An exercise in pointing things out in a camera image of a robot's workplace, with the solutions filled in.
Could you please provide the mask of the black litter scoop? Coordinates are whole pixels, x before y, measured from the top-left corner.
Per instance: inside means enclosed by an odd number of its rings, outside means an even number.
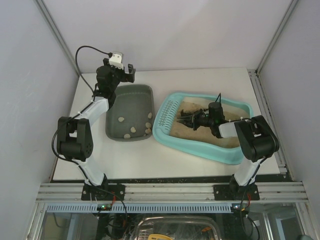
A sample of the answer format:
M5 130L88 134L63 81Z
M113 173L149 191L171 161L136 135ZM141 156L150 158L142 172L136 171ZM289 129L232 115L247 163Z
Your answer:
M178 122L193 122L195 117L201 113L200 110L194 112L185 112L183 109L180 111L180 116L177 117Z

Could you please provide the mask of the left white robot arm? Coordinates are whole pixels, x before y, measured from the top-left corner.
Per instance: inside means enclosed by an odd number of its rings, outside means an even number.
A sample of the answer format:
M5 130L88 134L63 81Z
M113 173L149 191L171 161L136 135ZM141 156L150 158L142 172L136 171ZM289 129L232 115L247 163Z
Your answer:
M53 152L60 159L74 163L83 173L86 183L102 186L107 183L103 173L93 157L94 142L91 127L112 108L116 100L116 88L120 83L133 83L136 69L128 65L128 73L122 63L122 54L115 52L103 59L103 66L96 70L95 90L92 99L73 117L60 117L57 130L52 138Z

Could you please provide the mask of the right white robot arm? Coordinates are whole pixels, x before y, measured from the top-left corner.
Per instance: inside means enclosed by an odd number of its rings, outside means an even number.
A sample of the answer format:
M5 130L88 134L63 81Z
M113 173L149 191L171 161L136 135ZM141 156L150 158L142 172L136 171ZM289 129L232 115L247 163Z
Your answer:
M237 120L226 120L221 107L180 112L177 122L196 131L199 127L210 128L218 139L236 137L245 160L232 176L231 184L245 187L255 182L260 166L277 152L280 143L262 115Z

